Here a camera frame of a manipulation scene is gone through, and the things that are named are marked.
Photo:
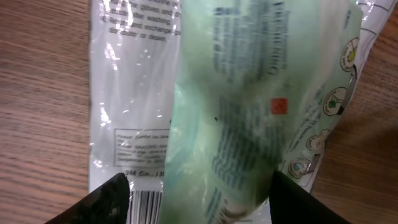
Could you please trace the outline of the green sponge package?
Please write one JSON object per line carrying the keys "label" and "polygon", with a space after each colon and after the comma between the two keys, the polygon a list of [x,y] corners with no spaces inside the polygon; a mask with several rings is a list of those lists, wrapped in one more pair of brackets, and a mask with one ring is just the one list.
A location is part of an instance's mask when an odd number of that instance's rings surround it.
{"label": "green sponge package", "polygon": [[[130,188],[126,223],[161,223],[184,1],[91,2],[89,190],[123,173]],[[356,81],[342,114],[396,6],[355,2],[363,12]]]}

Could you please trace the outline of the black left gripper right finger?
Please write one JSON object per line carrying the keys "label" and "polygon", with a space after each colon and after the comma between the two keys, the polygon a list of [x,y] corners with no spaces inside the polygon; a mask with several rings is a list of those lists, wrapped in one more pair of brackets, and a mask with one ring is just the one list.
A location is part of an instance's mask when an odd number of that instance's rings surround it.
{"label": "black left gripper right finger", "polygon": [[280,171],[269,189],[272,224],[350,224]]}

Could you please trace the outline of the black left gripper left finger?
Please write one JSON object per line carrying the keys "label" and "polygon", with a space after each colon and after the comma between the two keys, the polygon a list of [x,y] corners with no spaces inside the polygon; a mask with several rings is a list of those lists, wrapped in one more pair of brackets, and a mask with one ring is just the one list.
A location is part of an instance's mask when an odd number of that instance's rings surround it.
{"label": "black left gripper left finger", "polygon": [[125,224],[129,194],[127,177],[118,173],[45,224]]}

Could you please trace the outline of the teal wipes packet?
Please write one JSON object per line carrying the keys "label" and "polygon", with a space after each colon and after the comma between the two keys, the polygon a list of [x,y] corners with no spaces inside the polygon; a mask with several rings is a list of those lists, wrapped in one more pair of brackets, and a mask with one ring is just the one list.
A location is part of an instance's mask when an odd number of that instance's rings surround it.
{"label": "teal wipes packet", "polygon": [[270,223],[312,190],[356,81],[355,1],[184,1],[161,223]]}

